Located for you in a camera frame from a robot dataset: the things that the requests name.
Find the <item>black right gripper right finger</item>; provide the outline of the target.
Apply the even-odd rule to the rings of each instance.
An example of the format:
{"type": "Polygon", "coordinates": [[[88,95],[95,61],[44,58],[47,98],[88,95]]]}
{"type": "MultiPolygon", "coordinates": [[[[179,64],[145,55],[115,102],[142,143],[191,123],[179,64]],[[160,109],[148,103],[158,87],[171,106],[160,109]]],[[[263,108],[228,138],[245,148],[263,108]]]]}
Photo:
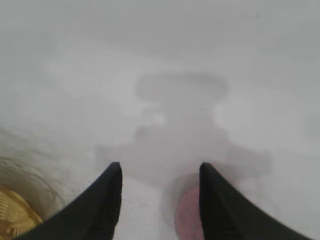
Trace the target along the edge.
{"type": "Polygon", "coordinates": [[[199,213],[206,240],[305,240],[238,192],[210,163],[199,168],[199,213]]]}

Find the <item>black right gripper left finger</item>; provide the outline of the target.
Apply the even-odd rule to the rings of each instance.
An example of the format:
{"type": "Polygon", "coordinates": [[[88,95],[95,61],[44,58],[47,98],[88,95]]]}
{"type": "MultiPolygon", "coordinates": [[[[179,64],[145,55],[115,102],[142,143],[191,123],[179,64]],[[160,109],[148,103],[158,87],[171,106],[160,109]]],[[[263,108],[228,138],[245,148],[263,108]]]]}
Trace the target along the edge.
{"type": "Polygon", "coordinates": [[[57,214],[17,240],[112,240],[122,204],[120,163],[106,170],[57,214]]]}

